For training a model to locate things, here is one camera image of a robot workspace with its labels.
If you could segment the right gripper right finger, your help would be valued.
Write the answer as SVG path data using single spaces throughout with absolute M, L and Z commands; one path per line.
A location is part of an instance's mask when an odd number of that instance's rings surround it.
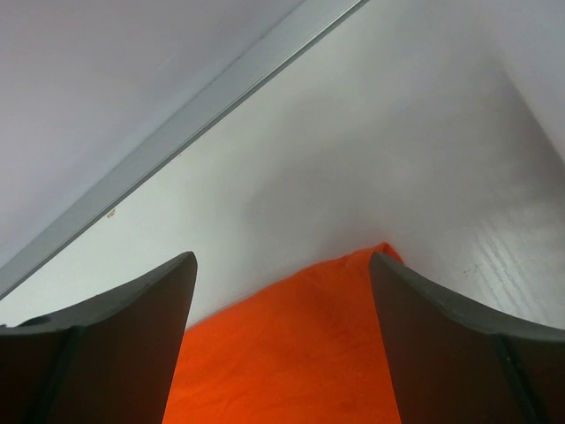
M 562 423 L 564 332 L 497 311 L 385 254 L 369 265 L 403 423 Z

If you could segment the orange t shirt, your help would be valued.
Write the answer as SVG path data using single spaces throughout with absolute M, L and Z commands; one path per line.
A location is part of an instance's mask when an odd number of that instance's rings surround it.
M 168 423 L 397 423 L 372 248 L 314 264 L 185 332 Z

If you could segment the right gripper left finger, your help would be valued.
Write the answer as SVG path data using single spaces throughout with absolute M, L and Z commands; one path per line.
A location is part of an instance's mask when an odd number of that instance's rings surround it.
M 197 276 L 192 252 L 1 328 L 3 423 L 160 423 Z

